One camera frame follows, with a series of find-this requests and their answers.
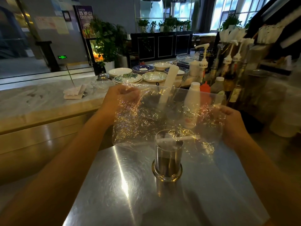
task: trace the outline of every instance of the stainless steel table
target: stainless steel table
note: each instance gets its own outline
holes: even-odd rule
[[[263,225],[269,216],[235,153],[220,144],[190,160],[177,182],[151,170],[154,149],[98,152],[67,225]]]

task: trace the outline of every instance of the metal cup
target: metal cup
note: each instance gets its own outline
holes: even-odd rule
[[[182,146],[183,141],[176,141],[179,137],[174,130],[165,129],[155,136],[155,160],[152,171],[161,181],[173,182],[182,175]]]

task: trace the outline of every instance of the green exit sign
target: green exit sign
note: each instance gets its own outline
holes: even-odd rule
[[[67,58],[67,56],[65,56],[65,55],[58,56],[58,59],[66,59],[66,58]]]

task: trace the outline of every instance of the red squeeze bottle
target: red squeeze bottle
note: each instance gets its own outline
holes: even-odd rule
[[[200,85],[200,91],[205,92],[201,93],[201,105],[210,105],[211,103],[211,97],[210,97],[210,86],[207,84],[207,81],[205,81],[204,84]]]

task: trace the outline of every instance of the person's left hand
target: person's left hand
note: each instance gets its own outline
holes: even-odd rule
[[[106,116],[108,125],[112,125],[115,119],[115,113],[118,110],[120,100],[133,101],[140,95],[140,90],[137,88],[129,88],[125,85],[111,86],[103,99],[100,109],[96,112],[101,116]]]

